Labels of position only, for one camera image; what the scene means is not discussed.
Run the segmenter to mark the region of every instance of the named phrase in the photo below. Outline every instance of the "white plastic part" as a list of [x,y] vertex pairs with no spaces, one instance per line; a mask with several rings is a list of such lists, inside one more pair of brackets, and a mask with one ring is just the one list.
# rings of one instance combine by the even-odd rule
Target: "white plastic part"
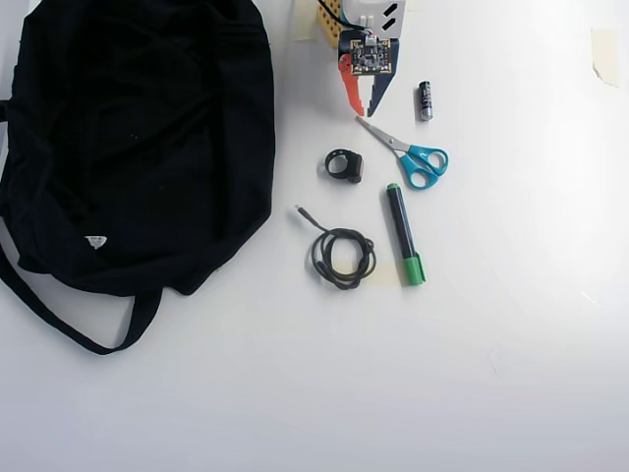
[[365,25],[378,37],[396,38],[402,33],[405,0],[343,0],[343,14],[348,22]]

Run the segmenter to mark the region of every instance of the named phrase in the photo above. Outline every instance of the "scissors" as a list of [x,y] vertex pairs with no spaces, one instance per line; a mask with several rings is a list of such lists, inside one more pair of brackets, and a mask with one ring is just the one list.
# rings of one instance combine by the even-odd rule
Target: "scissors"
[[[385,145],[391,148],[395,155],[398,156],[398,158],[400,159],[400,164],[402,165],[402,169],[406,174],[407,180],[409,181],[409,185],[415,190],[429,189],[437,183],[439,177],[441,177],[447,170],[449,157],[448,153],[445,150],[435,147],[407,145],[406,143],[402,143],[401,141],[396,140],[391,135],[387,135],[378,127],[370,125],[360,116],[357,116],[356,119],[376,138],[378,138]],[[402,156],[399,156],[397,153],[398,151],[404,152],[404,154]],[[441,163],[441,165],[439,166],[432,164],[429,161],[431,155],[441,155],[443,163]],[[415,182],[413,182],[413,174],[416,173],[420,173],[426,178],[426,183],[424,185],[417,185]]]

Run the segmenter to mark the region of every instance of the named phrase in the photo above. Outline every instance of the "battery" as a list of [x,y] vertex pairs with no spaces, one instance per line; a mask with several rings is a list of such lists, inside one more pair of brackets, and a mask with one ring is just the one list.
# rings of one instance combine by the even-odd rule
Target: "battery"
[[430,82],[422,82],[419,89],[420,94],[420,116],[423,121],[432,119],[432,92],[430,91]]

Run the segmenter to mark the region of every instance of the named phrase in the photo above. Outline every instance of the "marker cap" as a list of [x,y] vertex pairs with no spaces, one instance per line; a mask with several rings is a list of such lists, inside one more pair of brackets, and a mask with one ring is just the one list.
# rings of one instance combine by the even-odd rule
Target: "marker cap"
[[422,267],[422,259],[419,254],[415,254],[412,258],[404,260],[404,271],[409,285],[422,285],[426,282],[424,268]]

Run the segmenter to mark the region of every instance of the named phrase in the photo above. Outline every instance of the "marker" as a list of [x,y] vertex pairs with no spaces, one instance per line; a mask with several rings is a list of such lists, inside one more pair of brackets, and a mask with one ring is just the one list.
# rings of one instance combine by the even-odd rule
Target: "marker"
[[400,186],[397,184],[389,184],[386,188],[386,196],[389,198],[391,215],[395,223],[397,239],[400,242],[402,259],[404,260],[404,270],[406,271],[409,285],[422,285],[426,282],[426,277],[424,276],[420,255],[415,252],[413,236],[411,235],[409,220],[406,216],[406,208],[404,207]]

